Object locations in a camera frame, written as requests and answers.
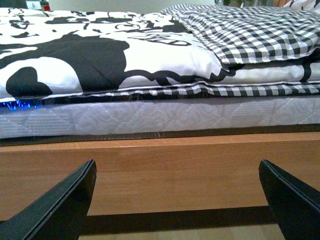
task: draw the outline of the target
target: mattress cover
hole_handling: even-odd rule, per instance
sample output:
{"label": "mattress cover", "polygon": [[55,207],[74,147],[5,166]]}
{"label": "mattress cover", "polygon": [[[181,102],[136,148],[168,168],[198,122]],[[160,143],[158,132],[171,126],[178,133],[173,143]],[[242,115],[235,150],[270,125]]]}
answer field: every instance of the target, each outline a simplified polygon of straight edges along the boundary
{"label": "mattress cover", "polygon": [[319,51],[298,59],[225,64],[167,13],[0,8],[0,23],[2,103],[133,94],[320,92]]}
{"label": "mattress cover", "polygon": [[318,96],[17,104],[0,110],[2,140],[320,124]]}

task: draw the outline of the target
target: wooden slat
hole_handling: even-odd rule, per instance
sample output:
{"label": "wooden slat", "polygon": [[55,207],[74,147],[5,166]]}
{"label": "wooden slat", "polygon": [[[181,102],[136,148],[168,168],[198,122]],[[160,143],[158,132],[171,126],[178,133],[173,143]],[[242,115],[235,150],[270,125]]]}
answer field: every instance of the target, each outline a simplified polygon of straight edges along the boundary
{"label": "wooden slat", "polygon": [[91,158],[98,173],[89,215],[263,206],[262,159],[320,189],[320,132],[6,146],[0,220]]}

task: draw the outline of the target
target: black and white checkered blanket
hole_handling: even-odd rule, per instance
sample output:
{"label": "black and white checkered blanket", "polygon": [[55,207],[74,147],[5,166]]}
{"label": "black and white checkered blanket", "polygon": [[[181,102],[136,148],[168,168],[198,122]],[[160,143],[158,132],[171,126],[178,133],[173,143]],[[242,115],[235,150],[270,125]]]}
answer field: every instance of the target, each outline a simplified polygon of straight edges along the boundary
{"label": "black and white checkered blanket", "polygon": [[281,7],[176,5],[173,14],[226,64],[299,59],[320,47],[320,15]]}

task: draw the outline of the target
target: fabric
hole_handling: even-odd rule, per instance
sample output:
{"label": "fabric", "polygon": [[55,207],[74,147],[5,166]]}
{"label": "fabric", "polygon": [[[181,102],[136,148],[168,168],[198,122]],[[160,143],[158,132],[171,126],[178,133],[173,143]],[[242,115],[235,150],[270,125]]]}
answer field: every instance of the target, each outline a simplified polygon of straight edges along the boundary
{"label": "fabric", "polygon": [[178,19],[225,64],[299,59],[320,47],[317,13],[280,7],[211,8],[185,10]]}
{"label": "fabric", "polygon": [[291,0],[283,7],[296,10],[313,11],[320,14],[320,0]]}
{"label": "fabric", "polygon": [[320,54],[224,64],[172,15],[0,8],[0,102],[319,94]]}

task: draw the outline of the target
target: mattress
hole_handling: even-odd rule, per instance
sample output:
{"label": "mattress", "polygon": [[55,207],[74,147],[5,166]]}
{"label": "mattress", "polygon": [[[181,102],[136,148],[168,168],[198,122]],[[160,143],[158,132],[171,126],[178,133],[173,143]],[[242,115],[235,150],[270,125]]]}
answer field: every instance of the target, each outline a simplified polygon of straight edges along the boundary
{"label": "mattress", "polygon": [[0,138],[320,124],[320,97],[137,100],[0,108]]}

